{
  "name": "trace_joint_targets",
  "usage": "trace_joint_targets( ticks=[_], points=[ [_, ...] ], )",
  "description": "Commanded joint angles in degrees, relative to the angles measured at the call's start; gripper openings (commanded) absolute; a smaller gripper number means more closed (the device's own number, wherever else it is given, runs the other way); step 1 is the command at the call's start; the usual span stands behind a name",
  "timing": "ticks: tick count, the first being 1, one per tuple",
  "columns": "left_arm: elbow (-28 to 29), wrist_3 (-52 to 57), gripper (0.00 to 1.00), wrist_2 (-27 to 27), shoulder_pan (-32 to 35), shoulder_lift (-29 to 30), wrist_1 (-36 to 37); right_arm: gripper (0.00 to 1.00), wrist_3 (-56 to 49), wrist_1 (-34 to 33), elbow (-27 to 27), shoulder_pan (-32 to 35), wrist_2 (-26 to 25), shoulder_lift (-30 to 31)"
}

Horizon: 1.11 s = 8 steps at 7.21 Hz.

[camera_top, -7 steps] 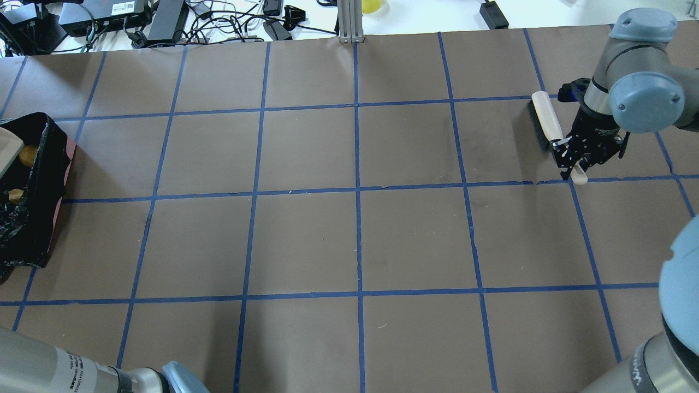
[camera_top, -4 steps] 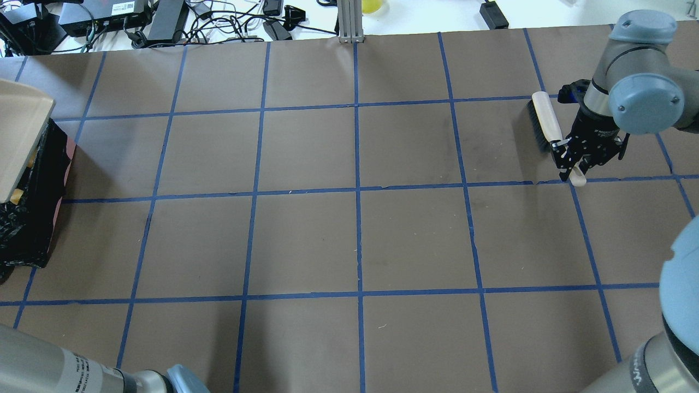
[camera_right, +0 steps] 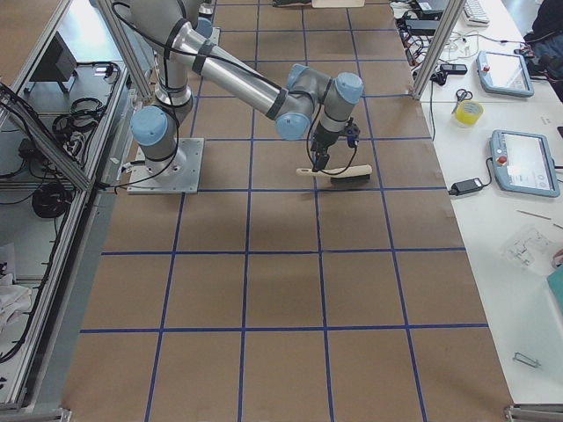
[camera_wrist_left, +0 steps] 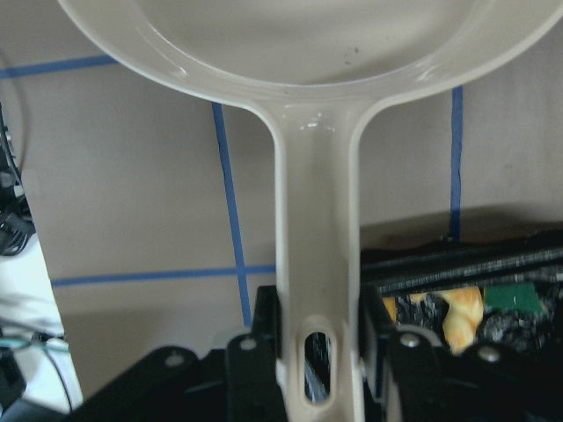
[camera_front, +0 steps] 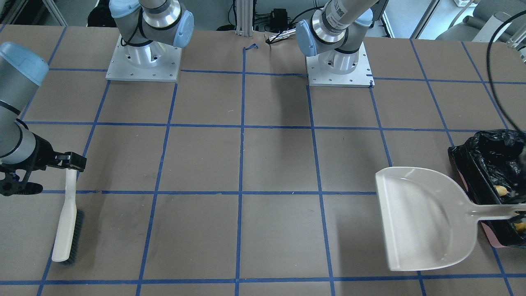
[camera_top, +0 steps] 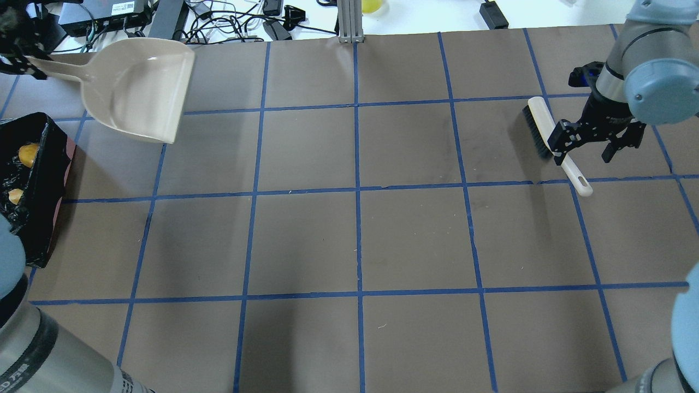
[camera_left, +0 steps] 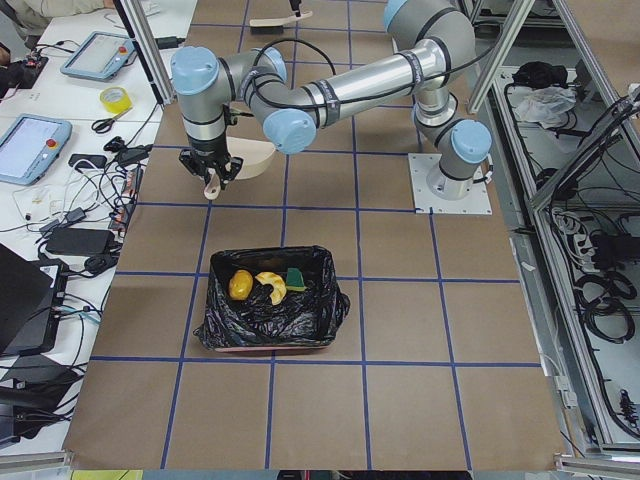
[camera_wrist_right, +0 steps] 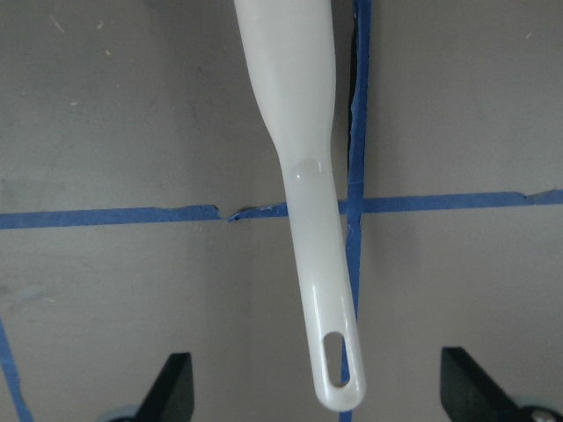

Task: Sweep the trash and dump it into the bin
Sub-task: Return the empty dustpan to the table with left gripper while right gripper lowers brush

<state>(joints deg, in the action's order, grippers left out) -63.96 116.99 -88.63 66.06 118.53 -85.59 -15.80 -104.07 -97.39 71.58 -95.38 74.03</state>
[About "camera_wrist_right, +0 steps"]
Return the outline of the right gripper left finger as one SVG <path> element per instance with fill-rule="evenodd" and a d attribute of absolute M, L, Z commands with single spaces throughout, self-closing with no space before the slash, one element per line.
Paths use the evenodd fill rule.
<path fill-rule="evenodd" d="M 187 422 L 194 414 L 190 353 L 172 353 L 152 384 L 133 421 Z"/>

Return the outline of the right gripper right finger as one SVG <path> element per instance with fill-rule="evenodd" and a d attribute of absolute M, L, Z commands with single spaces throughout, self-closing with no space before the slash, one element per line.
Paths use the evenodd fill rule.
<path fill-rule="evenodd" d="M 540 405 L 516 404 L 462 347 L 441 350 L 440 400 L 455 422 L 561 421 L 562 414 Z"/>

